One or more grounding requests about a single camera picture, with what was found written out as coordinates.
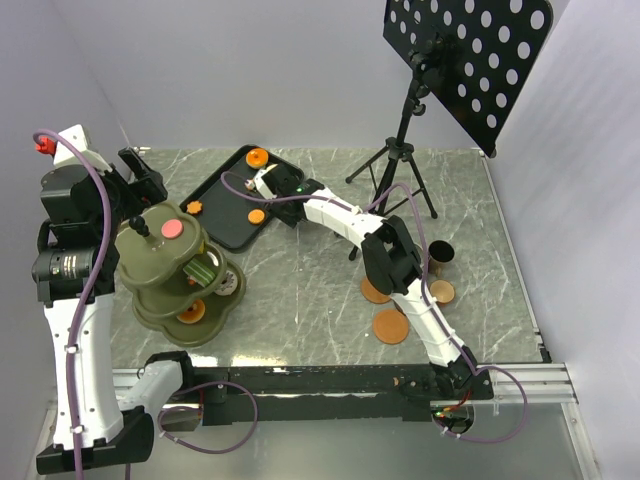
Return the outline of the orange round cookie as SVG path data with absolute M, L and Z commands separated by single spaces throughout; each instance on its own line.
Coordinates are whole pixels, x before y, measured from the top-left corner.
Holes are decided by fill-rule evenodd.
M 247 220 L 252 225 L 260 225 L 266 219 L 266 213 L 261 209 L 253 209 L 247 215 Z

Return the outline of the pink round cookie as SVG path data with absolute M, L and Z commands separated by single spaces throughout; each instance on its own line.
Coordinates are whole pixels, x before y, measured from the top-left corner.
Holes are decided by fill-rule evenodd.
M 182 235 L 184 232 L 184 225 L 179 219 L 170 219 L 167 220 L 161 226 L 161 234 L 164 238 L 173 240 Z

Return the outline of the green layered cake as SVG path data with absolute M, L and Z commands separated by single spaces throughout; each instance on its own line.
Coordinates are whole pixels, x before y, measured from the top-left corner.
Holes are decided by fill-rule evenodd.
M 183 272 L 189 285 L 199 285 L 203 288 L 209 286 L 216 278 L 216 273 L 196 258 L 183 267 Z

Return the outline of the chocolate sprinkle donut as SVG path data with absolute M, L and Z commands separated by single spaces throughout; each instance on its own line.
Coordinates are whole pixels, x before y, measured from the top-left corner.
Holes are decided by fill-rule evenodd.
M 224 278 L 214 290 L 214 293 L 221 297 L 227 297 L 232 295 L 237 290 L 238 285 L 238 276 L 232 270 L 227 270 Z

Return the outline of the orange donut front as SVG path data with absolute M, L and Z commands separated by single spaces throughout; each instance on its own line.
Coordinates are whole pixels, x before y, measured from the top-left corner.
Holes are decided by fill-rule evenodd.
M 193 325 L 200 322 L 206 312 L 206 305 L 202 299 L 197 299 L 184 312 L 177 316 L 177 320 L 186 325 Z

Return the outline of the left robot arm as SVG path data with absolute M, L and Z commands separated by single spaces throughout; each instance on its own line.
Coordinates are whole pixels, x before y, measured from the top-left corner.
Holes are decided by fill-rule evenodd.
M 197 390 L 187 354 L 170 352 L 153 357 L 136 388 L 116 397 L 110 347 L 116 232 L 168 196 L 162 175 L 134 149 L 118 155 L 131 181 L 115 168 L 89 172 L 79 163 L 55 168 L 41 180 L 47 217 L 38 232 L 32 278 L 54 346 L 57 419 L 51 444 L 36 456 L 40 475 L 82 476 L 148 460 L 164 402 L 187 401 Z

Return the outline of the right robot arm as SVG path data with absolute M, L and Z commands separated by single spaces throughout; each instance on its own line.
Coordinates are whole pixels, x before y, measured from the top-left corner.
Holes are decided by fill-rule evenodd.
M 397 304 L 425 346 L 434 399 L 493 397 L 490 374 L 479 370 L 470 349 L 425 291 L 421 257 L 402 219 L 368 213 L 316 180 L 297 179 L 283 165 L 260 170 L 254 184 L 282 222 L 324 226 L 361 251 L 370 284 Z

